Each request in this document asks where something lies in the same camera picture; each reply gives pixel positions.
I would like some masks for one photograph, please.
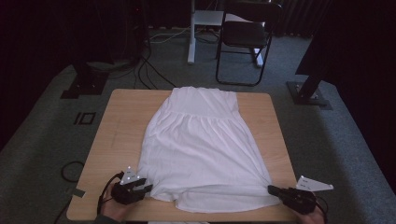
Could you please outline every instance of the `white dress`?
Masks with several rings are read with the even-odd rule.
[[[238,111],[236,93],[173,89],[146,129],[138,174],[150,196],[189,212],[224,213],[279,203]]]

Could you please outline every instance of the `white cloth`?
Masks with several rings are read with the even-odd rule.
[[[145,133],[138,174],[150,196],[189,212],[253,210],[279,203],[236,93],[173,89]]]

